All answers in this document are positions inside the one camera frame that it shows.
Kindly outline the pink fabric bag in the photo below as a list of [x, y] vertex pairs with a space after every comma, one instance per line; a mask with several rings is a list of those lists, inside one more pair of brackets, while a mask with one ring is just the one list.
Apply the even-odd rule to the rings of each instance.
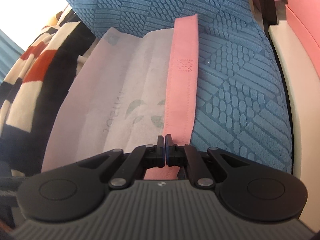
[[43, 171], [120, 148], [156, 144], [170, 134], [187, 145], [195, 122], [199, 67], [196, 15], [143, 37], [110, 28], [63, 101]]

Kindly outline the blue textured mattress cover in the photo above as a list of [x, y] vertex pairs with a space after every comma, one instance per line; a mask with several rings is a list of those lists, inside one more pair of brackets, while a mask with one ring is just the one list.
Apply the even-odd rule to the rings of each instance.
[[217, 146], [291, 173], [292, 135], [284, 85], [249, 0], [66, 0], [96, 36], [111, 27], [142, 37], [199, 19], [199, 74], [191, 144]]

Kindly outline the striped red black white blanket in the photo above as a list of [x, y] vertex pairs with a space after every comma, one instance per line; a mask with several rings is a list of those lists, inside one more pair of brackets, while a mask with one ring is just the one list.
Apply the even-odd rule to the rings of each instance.
[[1, 83], [1, 175], [41, 171], [57, 113], [97, 42], [66, 7], [14, 63]]

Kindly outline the cream folding chair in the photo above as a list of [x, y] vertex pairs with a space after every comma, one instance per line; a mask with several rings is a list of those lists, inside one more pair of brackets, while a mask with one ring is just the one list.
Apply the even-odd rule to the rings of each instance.
[[272, 1], [261, 13], [289, 94], [293, 128], [293, 174], [308, 190], [301, 220], [319, 231], [319, 73], [287, 20], [278, 20]]

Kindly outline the teal curtain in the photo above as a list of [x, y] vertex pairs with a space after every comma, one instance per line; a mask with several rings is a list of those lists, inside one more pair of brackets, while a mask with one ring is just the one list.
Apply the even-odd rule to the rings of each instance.
[[17, 59], [24, 53], [24, 50], [0, 30], [0, 81], [13, 67]]

